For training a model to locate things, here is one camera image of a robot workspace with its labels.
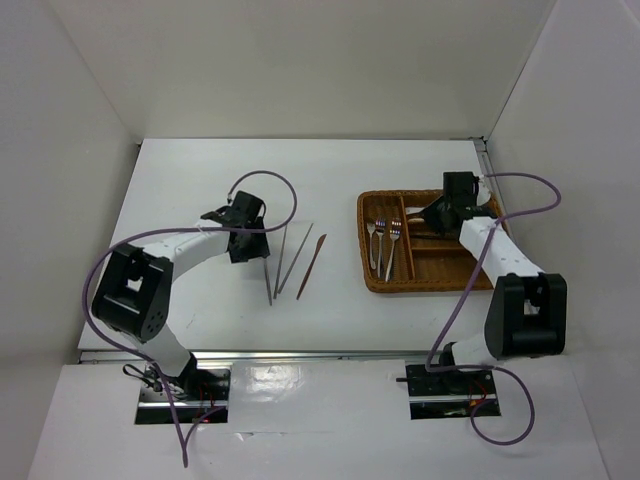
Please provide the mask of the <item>silver knife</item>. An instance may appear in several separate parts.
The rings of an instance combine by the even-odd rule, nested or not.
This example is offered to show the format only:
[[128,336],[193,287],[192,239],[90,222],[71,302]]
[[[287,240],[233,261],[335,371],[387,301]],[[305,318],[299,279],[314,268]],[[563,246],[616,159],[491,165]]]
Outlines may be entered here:
[[272,287],[271,287],[271,279],[270,279],[270,273],[269,273],[268,257],[264,257],[263,258],[263,267],[264,267],[264,277],[265,277],[265,284],[266,284],[266,289],[267,289],[268,302],[269,302],[269,306],[272,306],[273,305],[273,291],[272,291]]

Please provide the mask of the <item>small silver fork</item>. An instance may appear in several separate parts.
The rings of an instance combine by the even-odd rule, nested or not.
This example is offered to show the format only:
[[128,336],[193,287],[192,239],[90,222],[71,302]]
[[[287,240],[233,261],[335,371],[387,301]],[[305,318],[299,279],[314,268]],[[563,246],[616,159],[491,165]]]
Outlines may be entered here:
[[366,230],[368,233],[368,258],[369,258],[369,267],[371,270],[375,270],[377,268],[376,259],[374,258],[373,252],[373,239],[374,233],[376,232],[376,225],[374,222],[366,222]]

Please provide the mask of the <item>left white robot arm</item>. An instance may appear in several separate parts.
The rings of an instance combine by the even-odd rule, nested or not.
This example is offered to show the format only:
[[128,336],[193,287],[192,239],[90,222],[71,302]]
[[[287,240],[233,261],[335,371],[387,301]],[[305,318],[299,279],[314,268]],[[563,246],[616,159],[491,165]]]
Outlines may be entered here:
[[168,326],[171,287],[180,276],[219,255],[233,263],[270,255],[263,200],[240,191],[230,204],[205,213],[196,230],[144,247],[130,243],[111,254],[91,304],[91,313],[121,333],[164,373],[163,388],[176,399],[223,386],[222,377],[197,368],[195,356]]

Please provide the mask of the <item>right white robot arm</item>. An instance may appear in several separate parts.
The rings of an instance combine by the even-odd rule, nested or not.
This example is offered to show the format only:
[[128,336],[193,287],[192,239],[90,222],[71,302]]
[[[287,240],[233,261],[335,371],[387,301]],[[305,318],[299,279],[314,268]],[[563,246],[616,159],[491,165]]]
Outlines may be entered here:
[[[443,194],[424,209],[424,218],[440,233],[458,235],[460,245],[476,260],[471,277],[453,312],[428,353],[426,370],[436,373],[441,388],[460,391],[471,370],[497,369],[515,358],[555,356],[566,343],[567,282],[546,273],[514,243],[503,227],[509,219],[547,212],[561,202],[560,190],[530,173],[505,172],[505,177],[535,180],[555,195],[546,206],[499,216],[482,192],[484,178],[471,172],[443,174]],[[443,343],[480,273],[493,294],[483,330],[463,341]]]

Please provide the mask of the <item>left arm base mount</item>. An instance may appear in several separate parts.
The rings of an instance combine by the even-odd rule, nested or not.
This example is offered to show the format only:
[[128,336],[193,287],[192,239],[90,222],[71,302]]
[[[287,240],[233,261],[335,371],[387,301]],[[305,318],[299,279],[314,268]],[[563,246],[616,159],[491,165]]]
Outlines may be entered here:
[[[125,364],[122,371],[126,376],[140,382],[135,424],[171,424],[173,417],[167,393],[155,370],[151,366],[141,370],[133,364]],[[228,422],[231,370],[214,369],[210,374],[211,377],[207,377],[191,392],[169,384],[180,424],[192,424],[197,421],[204,424]]]

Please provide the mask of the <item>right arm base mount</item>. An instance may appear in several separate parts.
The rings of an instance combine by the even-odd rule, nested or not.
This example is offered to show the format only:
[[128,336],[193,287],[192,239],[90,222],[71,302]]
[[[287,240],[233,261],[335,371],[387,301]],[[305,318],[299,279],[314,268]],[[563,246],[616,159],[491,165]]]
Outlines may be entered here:
[[489,371],[429,373],[422,364],[407,364],[395,379],[409,397],[412,420],[501,415],[493,375]]

